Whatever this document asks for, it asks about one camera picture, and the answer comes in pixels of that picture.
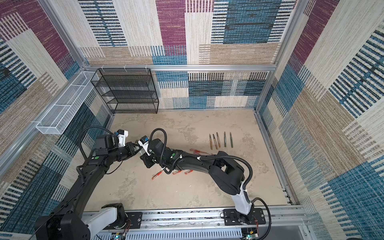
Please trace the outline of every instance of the beige floor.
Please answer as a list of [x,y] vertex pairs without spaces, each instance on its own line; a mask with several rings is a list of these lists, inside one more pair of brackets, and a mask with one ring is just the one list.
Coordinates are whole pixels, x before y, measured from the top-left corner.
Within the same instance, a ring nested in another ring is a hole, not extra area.
[[[252,110],[224,109],[211,111],[167,111],[158,114],[117,114],[111,130],[129,131],[127,141],[134,142],[161,127],[167,132],[167,146],[189,151],[190,148],[217,153],[210,149],[209,133],[218,132],[219,150],[240,156],[253,168],[253,178],[247,185],[249,198],[261,197],[268,205],[286,205],[281,185],[264,144]],[[224,147],[224,131],[227,147]],[[233,148],[229,132],[232,132]],[[158,131],[155,138],[164,139]],[[110,170],[117,167],[114,163]],[[248,170],[243,165],[245,177]],[[93,192],[85,210],[99,210],[103,205],[121,202],[126,210],[169,209],[191,207],[231,207],[231,196],[221,191],[212,178],[202,172],[188,175],[160,174],[159,165],[147,169],[139,156],[124,161],[111,175],[105,175]]]

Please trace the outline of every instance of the screwdriver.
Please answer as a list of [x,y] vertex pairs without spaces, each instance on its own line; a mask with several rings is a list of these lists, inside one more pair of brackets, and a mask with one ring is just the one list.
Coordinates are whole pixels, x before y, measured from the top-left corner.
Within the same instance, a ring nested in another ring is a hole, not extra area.
[[232,142],[232,133],[231,133],[231,132],[229,132],[229,137],[230,137],[230,139],[231,139],[231,147],[233,147],[233,142]]
[[217,135],[218,147],[221,147],[221,145],[220,145],[220,138],[218,137],[218,133],[217,132],[216,132],[216,135]]
[[211,138],[211,134],[209,134],[209,143],[211,144],[211,150],[213,150],[214,148],[212,147],[212,138]]
[[214,136],[214,141],[215,141],[215,147],[217,149],[217,142],[216,142],[216,138],[215,138],[215,134],[212,134]]
[[194,152],[198,152],[198,153],[206,153],[206,154],[209,154],[209,155],[213,155],[213,153],[203,152],[203,151],[200,151],[200,150],[197,150],[197,149],[193,149],[193,148],[191,148],[190,151],[194,151]]
[[162,173],[163,170],[164,170],[164,169],[162,169],[160,172],[156,173],[156,175],[152,177],[152,180],[155,179],[155,177],[157,177],[158,175],[160,175],[160,173]]

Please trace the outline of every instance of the wall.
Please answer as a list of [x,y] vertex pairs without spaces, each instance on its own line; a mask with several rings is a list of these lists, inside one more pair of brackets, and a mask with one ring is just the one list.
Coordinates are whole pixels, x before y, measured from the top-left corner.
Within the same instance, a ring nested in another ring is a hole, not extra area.
[[0,155],[78,69],[36,0],[0,1]]
[[52,0],[91,65],[272,64],[295,0]]
[[[0,154],[79,69],[36,0],[0,1]],[[63,135],[42,135],[29,144],[0,179],[0,238],[27,239],[35,220],[48,214],[77,178],[77,134],[105,126],[108,111],[91,92]],[[101,131],[90,131],[93,148]]]
[[268,72],[152,73],[159,109],[255,107]]
[[320,240],[384,235],[383,12],[310,0],[260,110]]
[[[84,159],[78,134],[88,126],[106,126],[109,113],[92,90],[62,135],[38,134],[1,179],[0,236],[29,237],[39,216],[49,215],[78,178],[76,166]],[[103,130],[91,129],[82,139],[89,154]]]

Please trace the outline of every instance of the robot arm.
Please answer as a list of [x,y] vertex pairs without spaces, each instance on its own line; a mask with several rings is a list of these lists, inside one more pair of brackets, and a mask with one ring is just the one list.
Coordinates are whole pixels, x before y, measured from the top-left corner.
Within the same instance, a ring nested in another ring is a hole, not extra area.
[[[88,157],[83,165],[76,168],[79,177],[63,201],[49,216],[37,219],[35,223],[37,239],[89,240],[107,225],[116,229],[125,227],[127,217],[122,204],[109,204],[91,217],[86,219],[81,217],[96,185],[112,163],[126,160],[141,149],[145,152],[140,158],[147,168],[160,164],[161,167],[169,169],[165,170],[168,174],[174,169],[208,173],[220,189],[232,196],[235,208],[239,212],[239,220],[246,224],[253,222],[253,217],[250,215],[253,204],[249,201],[245,190],[252,177],[251,166],[245,160],[229,156],[222,151],[217,155],[201,156],[170,149],[165,146],[166,133],[163,129],[162,131],[165,135],[164,144],[159,139],[151,140],[146,136],[140,139],[139,144],[132,142],[124,144],[128,132],[123,130],[98,136],[93,156]],[[248,167],[250,174],[247,179],[244,178],[244,168],[235,160],[243,162]]]
[[[202,156],[190,154],[183,150],[172,150],[169,147],[165,147],[162,155],[164,144],[159,139],[150,141],[147,136],[140,139],[139,145],[147,146],[146,154],[140,157],[147,168],[157,163],[170,169],[170,171],[176,169],[205,172],[213,178],[221,190],[232,196],[236,211],[244,215],[249,213],[252,204],[245,186],[252,177],[252,168],[243,159],[228,156],[223,151],[219,151],[217,155]],[[250,169],[248,181],[244,181],[244,168],[235,159],[241,159],[248,165]]]

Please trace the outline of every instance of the aluminum frame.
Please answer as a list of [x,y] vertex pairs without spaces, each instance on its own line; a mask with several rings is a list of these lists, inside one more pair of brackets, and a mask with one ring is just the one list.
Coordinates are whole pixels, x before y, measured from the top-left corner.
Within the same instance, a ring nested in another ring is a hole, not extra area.
[[37,124],[41,121],[43,116],[51,109],[51,107],[58,101],[63,93],[71,86],[76,80],[77,76],[81,74],[82,70],[79,69],[67,84],[56,93],[56,95],[49,101],[44,109],[34,118],[34,120],[25,128],[25,130],[19,134],[14,140],[11,146],[5,150],[0,156],[0,177],[10,168],[13,162],[20,156],[20,154],[27,148],[27,146],[33,141],[39,130],[36,129]]
[[67,47],[68,51],[72,54],[77,64],[80,66],[80,68],[85,67],[85,59],[83,58],[83,55],[80,53],[80,51],[78,50],[78,48],[75,46],[72,39],[68,35],[67,31],[65,30],[65,27],[62,25],[58,15],[56,14],[54,8],[52,7],[50,0],[37,0],[37,1],[40,3],[45,14],[47,14],[48,18],[51,20],[52,25],[54,26],[56,31],[59,33],[59,36],[63,40],[65,46]]
[[[238,239],[241,228],[255,228],[256,225],[235,225],[225,226],[224,220],[220,214],[224,209],[233,207],[218,207],[218,208],[194,208],[194,209],[155,209],[155,210],[129,210],[130,212],[142,212],[141,227],[139,229],[131,229],[127,234],[126,239],[161,239],[161,240],[178,240],[178,239],[222,239],[220,234],[228,231],[235,232],[231,234],[234,239]],[[264,206],[262,208],[264,215],[267,216],[267,211]],[[273,231],[270,232],[269,239],[275,235],[284,235],[286,232],[294,231],[299,239],[316,240],[313,233],[313,228],[305,214],[301,205],[278,205],[269,206],[271,213],[271,221]],[[90,216],[97,212],[84,212],[83,217]],[[261,234],[266,231],[269,224],[269,219],[266,217],[266,224],[259,225]],[[110,239],[116,232],[124,230],[103,230],[98,233],[101,239]],[[196,232],[206,233],[196,236]],[[298,240],[294,236],[287,236],[286,239]]]
[[255,115],[255,118],[256,118],[256,121],[257,121],[257,124],[259,126],[259,129],[260,129],[260,132],[263,136],[263,139],[264,139],[264,142],[265,142],[265,145],[267,147],[267,150],[268,150],[268,153],[271,157],[271,160],[272,160],[272,163],[273,163],[273,166],[275,167],[275,171],[276,171],[276,174],[277,174],[277,178],[279,179],[279,182],[281,184],[281,186],[283,188],[285,188],[287,194],[288,194],[288,198],[289,200],[291,201],[292,204],[297,204],[295,199],[292,197],[292,191],[285,179],[285,176],[283,174],[283,170],[281,169],[281,166],[277,160],[277,156],[276,156],[276,153],[272,147],[272,143],[271,143],[271,140],[269,139],[269,135],[268,135],[268,132],[263,124],[263,121],[260,117],[260,114],[255,112],[254,113]]
[[[300,0],[298,5],[297,5],[295,12],[292,13],[293,14],[292,22],[288,27],[286,36],[285,36],[283,43],[281,44],[280,50],[276,56],[276,61],[275,61],[276,65],[278,65],[280,63],[280,59],[284,56],[284,54],[287,50],[288,44],[291,41],[293,32],[296,30],[297,23],[301,19],[302,13],[304,12],[306,6],[308,5],[308,2],[309,2],[309,0]],[[272,71],[270,74],[271,74],[271,76],[265,82],[263,89],[262,89],[262,92],[260,93],[260,97],[259,97],[257,105],[256,105],[256,112],[258,112],[260,110],[260,108],[261,108],[261,106],[265,100],[265,97],[269,91],[269,88],[273,82],[273,79],[275,78],[275,70]]]
[[86,71],[101,68],[149,68],[151,71],[274,71],[275,64],[238,64],[238,65],[91,65]]
[[[130,212],[142,212],[141,227],[130,231],[143,230],[180,230],[180,229],[209,229],[209,228],[244,228],[256,227],[256,225],[225,226],[220,214],[224,209],[234,207],[216,208],[192,208],[192,209],[154,209],[154,210],[128,210]],[[260,228],[268,227],[268,212],[264,206],[256,206],[263,209],[266,224],[259,224]],[[271,213],[272,226],[306,226],[311,225],[301,205],[276,205],[268,207]],[[91,216],[97,212],[84,212],[83,217]],[[102,232],[123,232],[121,230],[103,230]]]

